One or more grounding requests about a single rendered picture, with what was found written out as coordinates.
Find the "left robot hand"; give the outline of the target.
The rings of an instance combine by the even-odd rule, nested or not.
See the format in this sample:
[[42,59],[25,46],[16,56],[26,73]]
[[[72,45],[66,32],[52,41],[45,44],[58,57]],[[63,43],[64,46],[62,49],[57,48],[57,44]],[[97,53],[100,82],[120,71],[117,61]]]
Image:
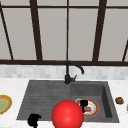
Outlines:
[[27,120],[27,123],[29,126],[32,126],[33,128],[37,128],[38,124],[38,120],[41,118],[41,116],[39,114],[31,114]]

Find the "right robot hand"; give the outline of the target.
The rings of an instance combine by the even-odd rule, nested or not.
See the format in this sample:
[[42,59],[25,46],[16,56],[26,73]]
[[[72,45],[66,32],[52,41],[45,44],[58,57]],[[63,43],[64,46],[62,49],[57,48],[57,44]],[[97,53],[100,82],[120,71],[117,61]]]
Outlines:
[[87,100],[80,100],[80,107],[82,108],[82,112],[85,112],[85,107],[88,106],[88,101]]

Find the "white plate orange rim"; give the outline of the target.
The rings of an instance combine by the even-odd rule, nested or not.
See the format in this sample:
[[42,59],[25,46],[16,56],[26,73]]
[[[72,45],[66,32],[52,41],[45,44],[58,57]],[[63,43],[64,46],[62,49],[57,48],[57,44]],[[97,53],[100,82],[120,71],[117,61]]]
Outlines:
[[91,107],[91,111],[90,112],[85,111],[83,113],[83,115],[86,118],[95,117],[99,113],[99,106],[95,101],[88,99],[88,106],[87,107]]

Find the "red ball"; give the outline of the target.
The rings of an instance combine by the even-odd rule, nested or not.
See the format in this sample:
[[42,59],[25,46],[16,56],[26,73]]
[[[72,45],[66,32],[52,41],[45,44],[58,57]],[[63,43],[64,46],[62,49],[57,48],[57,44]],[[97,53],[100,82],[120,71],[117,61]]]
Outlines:
[[54,107],[51,119],[55,128],[80,128],[83,112],[77,103],[65,100]]

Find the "grey sink with draining board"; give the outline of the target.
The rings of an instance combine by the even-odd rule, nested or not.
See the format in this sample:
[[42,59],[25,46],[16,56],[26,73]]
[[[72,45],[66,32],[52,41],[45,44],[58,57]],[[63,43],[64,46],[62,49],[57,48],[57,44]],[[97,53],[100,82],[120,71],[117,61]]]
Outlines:
[[35,113],[41,116],[41,121],[50,121],[59,102],[77,99],[92,100],[99,107],[98,114],[85,117],[85,122],[119,122],[107,81],[76,81],[66,85],[56,80],[30,80],[17,119],[27,120]]

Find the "black tap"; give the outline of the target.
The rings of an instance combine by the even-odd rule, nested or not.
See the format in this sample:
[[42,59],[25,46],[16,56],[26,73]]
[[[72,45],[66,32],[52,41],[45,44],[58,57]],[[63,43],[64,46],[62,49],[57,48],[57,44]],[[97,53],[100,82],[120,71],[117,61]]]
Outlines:
[[81,70],[81,73],[84,74],[84,69],[82,66],[72,62],[72,61],[67,61],[66,63],[66,75],[65,75],[65,84],[70,84],[71,82],[75,82],[75,79],[77,77],[77,75],[75,75],[74,77],[71,77],[69,74],[69,65],[72,64],[74,66],[76,66],[77,68],[79,68]]

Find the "small brown round thing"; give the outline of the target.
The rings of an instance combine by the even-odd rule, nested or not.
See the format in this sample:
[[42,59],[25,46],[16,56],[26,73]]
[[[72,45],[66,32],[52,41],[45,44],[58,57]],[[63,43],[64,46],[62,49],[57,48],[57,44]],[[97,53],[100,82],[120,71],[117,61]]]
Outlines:
[[117,97],[117,98],[115,99],[115,101],[116,101],[117,104],[123,104],[123,103],[124,103],[122,97]]

